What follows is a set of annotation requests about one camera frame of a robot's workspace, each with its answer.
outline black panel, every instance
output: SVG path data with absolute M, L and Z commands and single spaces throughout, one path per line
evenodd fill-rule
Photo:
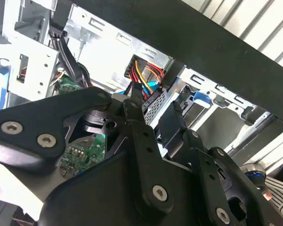
M 72 0 L 283 119 L 283 68 L 181 0 Z

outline red wire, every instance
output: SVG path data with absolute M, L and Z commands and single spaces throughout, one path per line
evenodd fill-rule
M 155 65 L 153 65 L 153 64 L 151 64 L 151 63 L 148 63 L 148 64 L 149 64 L 150 66 L 154 67 L 156 70 L 158 70 L 158 71 L 160 72 L 160 74 L 161 74 L 162 77 L 165 76 L 164 73 L 163 73 L 163 71 L 162 71 L 159 67 L 156 67 Z
M 146 98 L 146 99 L 148 99 L 148 95 L 146 94 L 146 92 L 142 89 L 142 93 L 143 93 L 143 95 L 144 95 L 144 97 Z
M 131 68 L 131 71 L 132 71 L 132 75 L 133 75 L 133 77 L 134 77 L 134 81 L 135 81 L 135 82 L 138 82 L 137 75 L 135 74 L 135 71 L 133 70 L 133 68 Z
M 132 75 L 133 75 L 134 81 L 135 82 L 139 82 L 138 78 L 137 78 L 137 75 L 135 74 L 135 71 L 133 70 L 133 68 L 131 68 L 131 71 L 132 71 Z M 146 94 L 146 92 L 143 89 L 142 89 L 142 94 L 144 95 L 144 97 L 146 99 L 148 99 L 148 95 Z

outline yellow wire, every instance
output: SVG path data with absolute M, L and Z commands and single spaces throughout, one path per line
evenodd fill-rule
M 137 65 L 137 60 L 135 61 L 135 67 L 137 70 L 138 75 L 140 76 L 141 80 L 143 81 L 143 83 L 146 85 L 146 87 L 150 90 L 151 93 L 153 93 L 152 88 L 147 84 L 147 82 L 145 81 L 144 77 L 142 76 L 142 73 L 140 72 L 140 70 L 138 69 L 138 65 Z
M 151 72 L 155 75 L 155 77 L 157 78 L 157 80 L 158 80 L 159 82 L 161 82 L 161 80 L 160 80 L 158 74 L 156 74 L 155 71 L 153 71 L 152 69 L 150 69 L 150 68 L 148 68 L 148 67 L 145 67 L 145 68 L 146 68 L 147 70 L 151 71 Z

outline electronic component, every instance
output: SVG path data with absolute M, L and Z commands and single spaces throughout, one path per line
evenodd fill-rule
M 59 172 L 65 179 L 70 179 L 104 160 L 105 136 L 96 134 L 68 147 L 61 157 Z
M 70 78 L 62 77 L 58 81 L 58 94 L 69 93 L 81 89 L 77 84 L 75 84 Z

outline orange wire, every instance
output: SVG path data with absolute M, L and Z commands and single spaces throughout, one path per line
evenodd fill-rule
M 150 65 L 150 66 L 152 66 L 152 67 L 154 67 L 156 70 L 158 70 L 159 71 L 159 73 L 161 73 L 161 76 L 162 77 L 164 77 L 165 75 L 164 75 L 164 72 L 159 68 L 159 67 L 157 67 L 156 65 L 154 65 L 154 64 L 151 64 L 151 63 L 147 63 L 148 65 Z
M 158 76 L 158 74 L 156 74 L 151 68 L 149 68 L 149 67 L 146 67 L 146 69 L 148 70 L 148 71 L 151 71 L 154 75 L 155 75 L 155 77 L 157 78 L 157 80 L 159 81 L 159 82 L 161 82 L 161 80 L 160 80 L 160 77 Z

